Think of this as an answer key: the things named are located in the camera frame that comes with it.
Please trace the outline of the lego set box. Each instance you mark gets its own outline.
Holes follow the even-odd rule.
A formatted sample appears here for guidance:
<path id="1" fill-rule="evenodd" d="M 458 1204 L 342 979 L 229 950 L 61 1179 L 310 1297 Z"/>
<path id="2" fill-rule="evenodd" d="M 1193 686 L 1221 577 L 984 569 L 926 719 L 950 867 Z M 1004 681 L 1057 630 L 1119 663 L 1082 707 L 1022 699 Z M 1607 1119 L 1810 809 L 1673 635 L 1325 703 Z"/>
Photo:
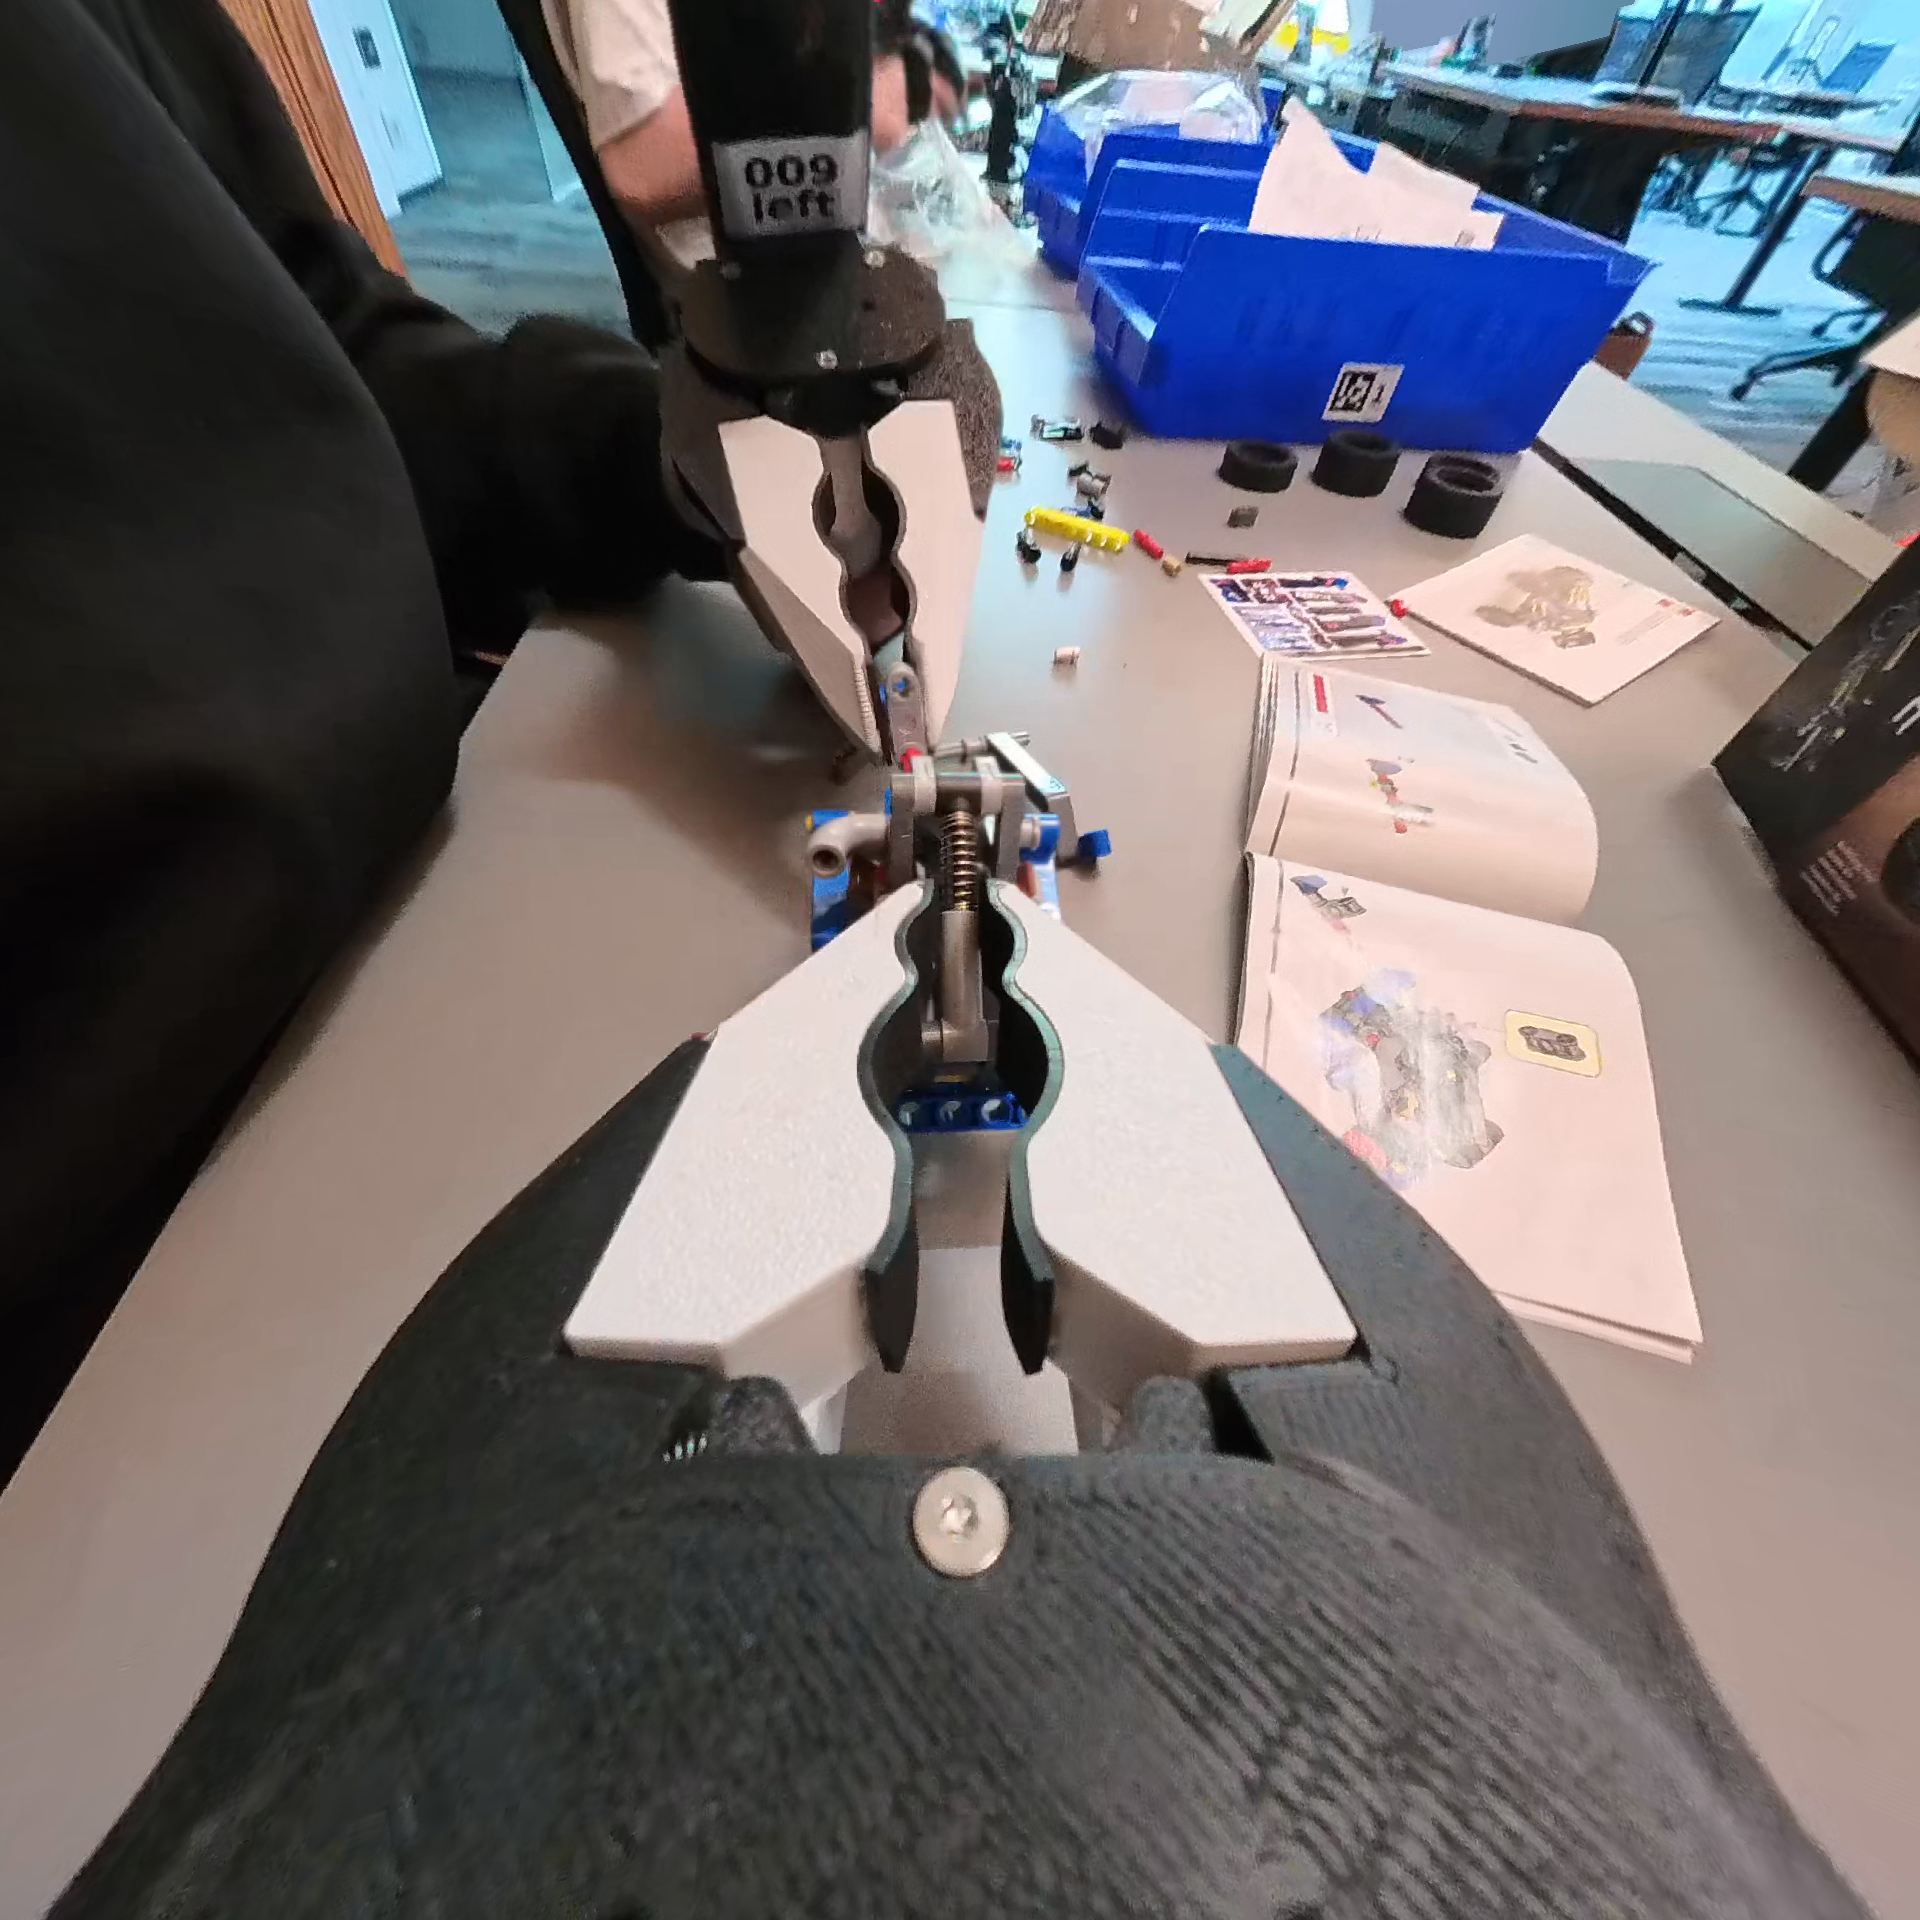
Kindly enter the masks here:
<path id="1" fill-rule="evenodd" d="M 1918 1055 L 1918 547 L 1714 757 L 1779 892 Z"/>

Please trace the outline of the clear plastic bag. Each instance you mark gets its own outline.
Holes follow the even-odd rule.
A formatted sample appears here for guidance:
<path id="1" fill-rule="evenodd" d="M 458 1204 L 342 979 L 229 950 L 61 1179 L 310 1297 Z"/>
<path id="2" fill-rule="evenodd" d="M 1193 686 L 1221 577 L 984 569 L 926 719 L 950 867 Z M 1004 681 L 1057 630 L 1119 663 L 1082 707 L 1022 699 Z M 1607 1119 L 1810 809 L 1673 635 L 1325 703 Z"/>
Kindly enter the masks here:
<path id="1" fill-rule="evenodd" d="M 872 154 L 866 235 L 927 267 L 1022 259 L 1018 229 L 932 118 L 915 123 L 893 151 Z"/>

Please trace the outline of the office desk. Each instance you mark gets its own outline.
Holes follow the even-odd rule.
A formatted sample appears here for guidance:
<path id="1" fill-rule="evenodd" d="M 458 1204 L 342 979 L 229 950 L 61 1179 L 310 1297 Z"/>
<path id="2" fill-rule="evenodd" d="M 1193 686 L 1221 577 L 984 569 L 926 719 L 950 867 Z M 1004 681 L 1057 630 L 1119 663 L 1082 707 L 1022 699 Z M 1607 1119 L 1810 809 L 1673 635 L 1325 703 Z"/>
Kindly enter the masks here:
<path id="1" fill-rule="evenodd" d="M 1732 141 L 1753 146 L 1774 138 L 1810 141 L 1815 149 L 1861 151 L 1865 155 L 1889 159 L 1908 138 L 1908 129 L 1877 125 L 1872 114 L 1766 114 L 1766 112 L 1717 112 L 1704 107 L 1668 104 L 1647 92 L 1631 89 L 1611 95 L 1597 83 L 1565 78 L 1500 78 L 1469 73 L 1461 69 L 1434 69 L 1404 61 L 1387 61 L 1381 82 L 1393 94 L 1420 94 L 1444 98 L 1459 107 L 1484 108 L 1502 118 L 1532 118 L 1558 125 L 1607 125 L 1632 131 L 1669 131 L 1698 141 Z"/>

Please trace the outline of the small lego leaflet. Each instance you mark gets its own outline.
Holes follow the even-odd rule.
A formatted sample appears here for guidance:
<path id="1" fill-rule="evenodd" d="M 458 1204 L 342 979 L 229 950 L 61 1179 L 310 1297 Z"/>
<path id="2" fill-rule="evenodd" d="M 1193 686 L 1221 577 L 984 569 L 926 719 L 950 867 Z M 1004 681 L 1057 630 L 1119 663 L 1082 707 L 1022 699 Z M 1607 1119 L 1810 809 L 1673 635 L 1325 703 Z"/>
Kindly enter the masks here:
<path id="1" fill-rule="evenodd" d="M 1511 536 L 1403 588 L 1390 609 L 1583 707 L 1714 630 L 1720 614 L 1570 554 Z"/>

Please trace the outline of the person's left forearm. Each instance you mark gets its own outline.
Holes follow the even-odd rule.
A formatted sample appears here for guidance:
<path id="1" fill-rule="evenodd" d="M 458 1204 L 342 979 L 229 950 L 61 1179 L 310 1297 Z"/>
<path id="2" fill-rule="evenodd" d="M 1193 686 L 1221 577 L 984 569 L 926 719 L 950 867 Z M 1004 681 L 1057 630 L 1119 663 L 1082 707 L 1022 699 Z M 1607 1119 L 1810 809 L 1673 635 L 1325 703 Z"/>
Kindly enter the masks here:
<path id="1" fill-rule="evenodd" d="M 406 465 L 454 651 L 499 652 L 543 609 L 724 577 L 722 545 L 668 500 L 658 369 L 631 340 L 556 317 L 495 339 L 417 297 L 339 340 Z"/>

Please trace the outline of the partly built lego vehicle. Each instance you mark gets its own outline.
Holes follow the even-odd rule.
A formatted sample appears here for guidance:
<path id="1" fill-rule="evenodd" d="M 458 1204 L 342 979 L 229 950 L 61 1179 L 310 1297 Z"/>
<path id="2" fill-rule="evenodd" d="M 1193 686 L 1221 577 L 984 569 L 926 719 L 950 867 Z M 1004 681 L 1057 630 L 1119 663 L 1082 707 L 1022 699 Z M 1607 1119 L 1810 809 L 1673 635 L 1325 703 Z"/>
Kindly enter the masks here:
<path id="1" fill-rule="evenodd" d="M 1068 783 L 1032 752 L 1026 733 L 910 747 L 876 809 L 813 809 L 807 828 L 811 953 L 900 882 L 927 882 L 927 921 L 910 953 L 922 1053 L 905 1065 L 896 1042 L 876 1068 L 886 1114 L 907 1137 L 1022 1128 L 1033 1096 L 1000 1064 L 1012 937 L 991 921 L 991 885 L 1059 916 L 1059 875 L 1096 870 L 1112 850 L 1110 834 L 1077 818 Z"/>

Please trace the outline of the white paper sheets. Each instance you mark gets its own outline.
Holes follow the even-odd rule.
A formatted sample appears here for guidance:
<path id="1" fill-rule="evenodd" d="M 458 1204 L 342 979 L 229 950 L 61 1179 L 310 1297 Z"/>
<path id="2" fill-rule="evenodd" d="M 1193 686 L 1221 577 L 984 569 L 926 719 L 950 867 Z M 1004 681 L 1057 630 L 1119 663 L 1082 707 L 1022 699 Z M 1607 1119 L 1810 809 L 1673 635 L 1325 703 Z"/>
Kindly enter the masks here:
<path id="1" fill-rule="evenodd" d="M 1282 108 L 1246 217 L 1255 235 L 1442 250 L 1489 250 L 1505 214 L 1469 180 L 1376 146 L 1359 165 L 1298 100 Z"/>

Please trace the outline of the black office chair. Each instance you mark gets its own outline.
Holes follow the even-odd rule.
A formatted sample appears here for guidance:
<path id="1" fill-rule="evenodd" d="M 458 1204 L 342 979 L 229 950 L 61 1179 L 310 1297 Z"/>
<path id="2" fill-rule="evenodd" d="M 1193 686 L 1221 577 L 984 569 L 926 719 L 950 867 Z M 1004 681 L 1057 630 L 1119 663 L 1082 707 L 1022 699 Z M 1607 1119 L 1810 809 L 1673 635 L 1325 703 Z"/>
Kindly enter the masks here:
<path id="1" fill-rule="evenodd" d="M 1883 324 L 1910 311 L 1905 297 L 1914 292 L 1918 173 L 1861 180 L 1815 175 L 1806 192 L 1846 213 L 1810 271 L 1820 283 L 1853 297 L 1865 317 L 1847 339 L 1829 318 L 1814 328 L 1824 347 L 1772 354 L 1750 365 L 1732 386 L 1732 400 L 1746 400 L 1759 384 L 1795 370 L 1829 370 L 1834 386 L 1841 386 Z"/>

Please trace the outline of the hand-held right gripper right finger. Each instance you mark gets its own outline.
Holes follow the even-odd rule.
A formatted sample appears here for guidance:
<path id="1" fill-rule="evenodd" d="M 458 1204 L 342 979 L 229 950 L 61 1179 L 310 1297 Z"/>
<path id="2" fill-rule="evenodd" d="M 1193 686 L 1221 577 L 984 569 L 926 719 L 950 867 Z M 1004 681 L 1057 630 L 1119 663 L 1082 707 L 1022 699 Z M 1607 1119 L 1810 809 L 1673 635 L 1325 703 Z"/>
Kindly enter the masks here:
<path id="1" fill-rule="evenodd" d="M 1016 885 L 997 888 L 1006 1161 L 1000 1294 L 1079 1453 L 1136 1388 L 1356 1354 L 1356 1321 L 1232 1081 L 1236 1053 Z"/>

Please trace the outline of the scattered small lego pieces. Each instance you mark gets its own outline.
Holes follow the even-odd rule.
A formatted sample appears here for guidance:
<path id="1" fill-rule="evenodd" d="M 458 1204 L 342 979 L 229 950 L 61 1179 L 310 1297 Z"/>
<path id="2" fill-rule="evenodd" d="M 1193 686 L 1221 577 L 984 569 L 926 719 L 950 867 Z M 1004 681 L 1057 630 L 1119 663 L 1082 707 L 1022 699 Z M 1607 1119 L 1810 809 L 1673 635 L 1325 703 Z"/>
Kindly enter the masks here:
<path id="1" fill-rule="evenodd" d="M 1112 558 L 1140 554 L 1164 579 L 1199 577 L 1215 569 L 1275 569 L 1272 556 L 1249 547 L 1169 545 L 1158 523 L 1119 514 L 1110 505 L 1115 488 L 1115 454 L 1136 439 L 1136 431 L 1121 417 L 1083 417 L 1032 412 L 1026 432 L 1006 432 L 997 453 L 997 479 L 1022 476 L 1026 447 L 1064 447 L 1060 500 L 1038 500 L 1022 509 L 1016 530 L 1016 564 L 1037 570 L 1047 556 L 1059 564 L 1059 579 L 1068 580 L 1088 556 Z M 1228 509 L 1228 530 L 1244 533 L 1256 530 L 1258 500 L 1272 494 L 1236 491 Z"/>

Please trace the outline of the lego instruction booklet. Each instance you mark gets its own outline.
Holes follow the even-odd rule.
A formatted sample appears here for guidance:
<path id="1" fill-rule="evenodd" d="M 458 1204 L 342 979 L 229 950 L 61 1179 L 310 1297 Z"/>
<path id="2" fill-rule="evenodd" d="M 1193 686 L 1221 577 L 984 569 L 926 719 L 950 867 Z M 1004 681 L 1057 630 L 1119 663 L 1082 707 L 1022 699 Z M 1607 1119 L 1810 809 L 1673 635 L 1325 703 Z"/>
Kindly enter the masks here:
<path id="1" fill-rule="evenodd" d="M 1235 1044 L 1518 1316 L 1689 1360 L 1596 813 L 1513 709 L 1258 666 Z"/>

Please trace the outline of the blue plastic bin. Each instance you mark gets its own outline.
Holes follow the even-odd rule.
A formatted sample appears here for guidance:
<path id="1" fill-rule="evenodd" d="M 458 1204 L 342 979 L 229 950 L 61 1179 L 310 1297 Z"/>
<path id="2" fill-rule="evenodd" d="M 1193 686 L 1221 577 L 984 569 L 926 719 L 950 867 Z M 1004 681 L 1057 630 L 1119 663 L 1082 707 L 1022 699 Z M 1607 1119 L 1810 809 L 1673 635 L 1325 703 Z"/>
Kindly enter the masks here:
<path id="1" fill-rule="evenodd" d="M 1176 261 L 1198 228 L 1244 228 L 1272 129 L 1255 138 L 1121 125 L 1099 138 L 1047 108 L 1022 180 L 1044 265 L 1077 279 L 1094 259 Z"/>
<path id="2" fill-rule="evenodd" d="M 1158 437 L 1524 449 L 1649 259 L 1511 208 L 1491 246 L 1246 228 L 1251 175 L 1125 161 L 1077 297 L 1119 400 Z"/>

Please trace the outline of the person's black clothing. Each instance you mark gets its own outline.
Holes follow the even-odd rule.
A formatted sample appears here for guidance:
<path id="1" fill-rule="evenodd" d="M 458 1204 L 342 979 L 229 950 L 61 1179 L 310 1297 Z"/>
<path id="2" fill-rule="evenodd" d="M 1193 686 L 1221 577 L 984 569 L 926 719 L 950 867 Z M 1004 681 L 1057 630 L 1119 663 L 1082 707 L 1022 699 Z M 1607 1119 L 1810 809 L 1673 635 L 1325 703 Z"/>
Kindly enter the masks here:
<path id="1" fill-rule="evenodd" d="M 5 4 L 5 1480 L 448 796 L 506 347 L 133 15 Z"/>

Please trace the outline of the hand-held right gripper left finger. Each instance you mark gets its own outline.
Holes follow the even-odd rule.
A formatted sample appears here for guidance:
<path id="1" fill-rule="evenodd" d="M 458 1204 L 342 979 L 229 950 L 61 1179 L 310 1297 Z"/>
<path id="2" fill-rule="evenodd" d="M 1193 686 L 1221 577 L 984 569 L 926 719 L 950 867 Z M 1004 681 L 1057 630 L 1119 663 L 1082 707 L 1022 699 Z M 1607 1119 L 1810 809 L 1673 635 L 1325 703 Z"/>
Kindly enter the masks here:
<path id="1" fill-rule="evenodd" d="M 773 1380 L 838 1453 L 851 1380 L 898 1370 L 918 1316 L 912 1148 L 872 1037 L 915 1011 L 919 911 L 902 885 L 707 1034 L 568 1354 Z"/>

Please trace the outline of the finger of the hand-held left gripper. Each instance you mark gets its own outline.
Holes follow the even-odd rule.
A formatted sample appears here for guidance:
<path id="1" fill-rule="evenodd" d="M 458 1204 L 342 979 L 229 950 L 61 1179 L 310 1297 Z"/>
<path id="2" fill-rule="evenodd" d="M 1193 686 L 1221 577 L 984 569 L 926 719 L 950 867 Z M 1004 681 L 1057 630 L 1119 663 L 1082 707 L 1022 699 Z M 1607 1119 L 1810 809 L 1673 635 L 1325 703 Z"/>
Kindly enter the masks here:
<path id="1" fill-rule="evenodd" d="M 845 603 L 851 570 L 833 540 L 823 446 L 777 417 L 726 421 L 717 443 L 739 521 L 739 596 L 844 734 L 884 757 L 870 641 Z"/>
<path id="2" fill-rule="evenodd" d="M 876 660 L 902 658 L 919 672 L 932 747 L 963 677 L 984 533 L 953 403 L 900 403 L 868 428 L 866 467 L 896 505 L 884 580 L 902 599 L 898 632 L 872 651 L 870 683 Z"/>

